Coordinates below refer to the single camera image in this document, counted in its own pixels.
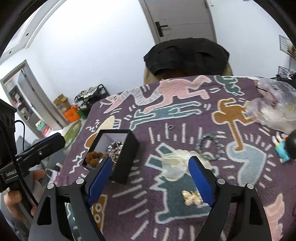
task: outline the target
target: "purple blanket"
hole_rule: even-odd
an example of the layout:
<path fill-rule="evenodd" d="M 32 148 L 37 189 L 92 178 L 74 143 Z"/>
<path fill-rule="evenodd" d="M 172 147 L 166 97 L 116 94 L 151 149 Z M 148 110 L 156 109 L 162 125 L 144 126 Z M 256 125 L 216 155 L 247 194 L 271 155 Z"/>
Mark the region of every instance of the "purple blanket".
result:
<path fill-rule="evenodd" d="M 194 182 L 188 174 L 165 178 L 162 156 L 194 151 L 203 134 L 216 135 L 223 152 L 210 168 L 230 184 L 255 185 L 278 241 L 293 221 L 296 162 L 281 164 L 271 142 L 276 132 L 245 117 L 246 101 L 258 97 L 253 80 L 220 76 L 163 80 L 110 96 L 92 107 L 58 184 L 87 175 L 81 164 L 100 129 L 131 129 L 140 142 L 137 159 L 128 183 L 108 182 L 93 206 L 99 228 L 107 241 L 194 240 L 210 208 L 184 204 L 182 190 L 195 191 Z M 215 155 L 214 143 L 203 148 Z M 221 240 L 230 225 L 227 220 Z"/>

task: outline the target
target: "figurine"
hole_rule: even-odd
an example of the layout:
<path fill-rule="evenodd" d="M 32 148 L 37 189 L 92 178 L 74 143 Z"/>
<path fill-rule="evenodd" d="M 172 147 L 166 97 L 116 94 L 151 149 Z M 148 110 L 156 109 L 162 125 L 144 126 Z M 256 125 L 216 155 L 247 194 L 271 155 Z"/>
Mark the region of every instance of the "figurine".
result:
<path fill-rule="evenodd" d="M 276 133 L 276 137 L 272 136 L 272 142 L 275 145 L 275 150 L 280 157 L 281 163 L 286 163 L 290 159 L 296 159 L 296 130 L 290 135 Z"/>

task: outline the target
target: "blue gripper pad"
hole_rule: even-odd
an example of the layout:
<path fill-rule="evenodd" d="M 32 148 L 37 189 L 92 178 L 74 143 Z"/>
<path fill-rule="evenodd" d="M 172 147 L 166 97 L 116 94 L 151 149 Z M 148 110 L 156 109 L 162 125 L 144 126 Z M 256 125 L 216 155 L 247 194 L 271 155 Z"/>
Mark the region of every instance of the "blue gripper pad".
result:
<path fill-rule="evenodd" d="M 202 197 L 202 200 L 210 207 L 213 207 L 215 202 L 213 199 L 213 185 L 215 185 L 216 179 L 215 175 L 211 172 L 211 170 L 205 169 L 196 156 L 189 159 L 188 170 L 198 189 L 198 192 Z"/>
<path fill-rule="evenodd" d="M 89 199 L 88 204 L 91 207 L 94 203 L 96 203 L 103 191 L 103 188 L 111 176 L 112 173 L 112 160 L 111 158 L 107 158 L 104 165 L 101 167 L 97 176 L 93 180 L 90 188 L 89 188 Z"/>

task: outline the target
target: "human hand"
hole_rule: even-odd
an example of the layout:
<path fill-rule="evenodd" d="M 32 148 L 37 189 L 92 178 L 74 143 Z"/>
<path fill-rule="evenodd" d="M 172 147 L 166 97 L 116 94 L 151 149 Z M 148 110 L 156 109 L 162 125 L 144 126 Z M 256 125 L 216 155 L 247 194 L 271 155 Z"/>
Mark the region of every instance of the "human hand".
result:
<path fill-rule="evenodd" d="M 35 170 L 33 171 L 33 180 L 39 181 L 41 178 L 45 176 L 44 170 Z M 22 220 L 22 216 L 19 210 L 19 207 L 17 204 L 21 202 L 22 195 L 20 191 L 9 191 L 4 196 L 4 203 L 7 206 L 8 211 L 11 213 L 11 215 L 18 219 Z M 34 216 L 36 213 L 37 207 L 34 205 L 31 210 L 31 215 Z"/>

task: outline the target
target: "cardboard box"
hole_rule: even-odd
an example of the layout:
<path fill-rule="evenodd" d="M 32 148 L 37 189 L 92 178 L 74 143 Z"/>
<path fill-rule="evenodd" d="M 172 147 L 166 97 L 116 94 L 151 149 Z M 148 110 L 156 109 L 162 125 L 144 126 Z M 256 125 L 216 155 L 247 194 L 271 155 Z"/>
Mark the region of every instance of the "cardboard box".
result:
<path fill-rule="evenodd" d="M 64 96 L 63 94 L 59 95 L 55 100 L 54 104 L 57 106 L 58 110 L 62 113 L 69 110 L 71 105 L 68 101 L 68 97 Z"/>

